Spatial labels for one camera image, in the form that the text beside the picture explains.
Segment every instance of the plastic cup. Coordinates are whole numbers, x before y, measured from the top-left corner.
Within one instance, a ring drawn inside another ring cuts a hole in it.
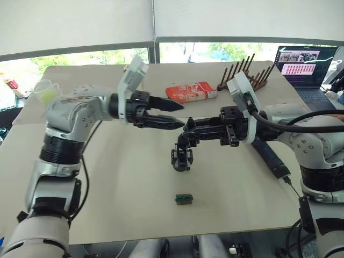
[[[59,85],[57,83],[52,84],[51,80],[48,79],[40,80],[34,87],[33,93],[44,106],[62,94]]]

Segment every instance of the red package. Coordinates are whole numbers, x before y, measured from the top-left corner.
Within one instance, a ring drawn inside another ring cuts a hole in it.
[[[179,85],[166,89],[169,98],[179,103],[202,101],[208,98],[216,98],[217,91],[212,89],[207,82],[196,82],[192,85]]]

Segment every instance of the laptop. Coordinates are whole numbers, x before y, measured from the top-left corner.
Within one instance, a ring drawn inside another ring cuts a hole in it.
[[[312,111],[335,109],[320,86],[336,47],[279,46],[275,65]]]

